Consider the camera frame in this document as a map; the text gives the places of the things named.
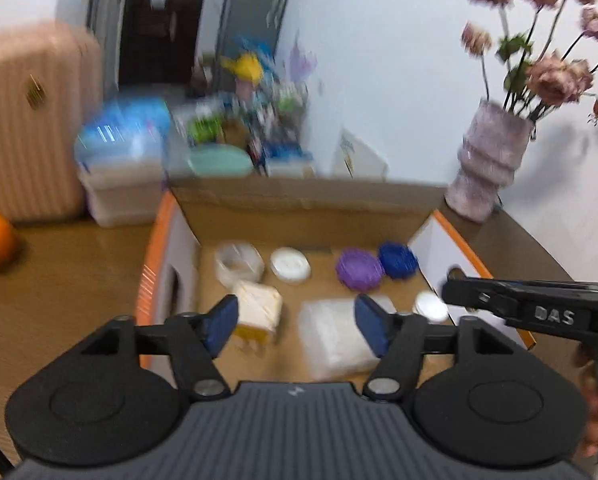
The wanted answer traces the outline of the person's right hand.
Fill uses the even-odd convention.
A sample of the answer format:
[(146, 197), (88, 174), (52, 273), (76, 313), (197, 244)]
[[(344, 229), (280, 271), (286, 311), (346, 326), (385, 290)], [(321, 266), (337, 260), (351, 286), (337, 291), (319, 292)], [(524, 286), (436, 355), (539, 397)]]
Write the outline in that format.
[(579, 386), (588, 409), (587, 424), (579, 445), (579, 456), (590, 458), (598, 454), (598, 381), (591, 350), (580, 344), (573, 356), (573, 363), (582, 370)]

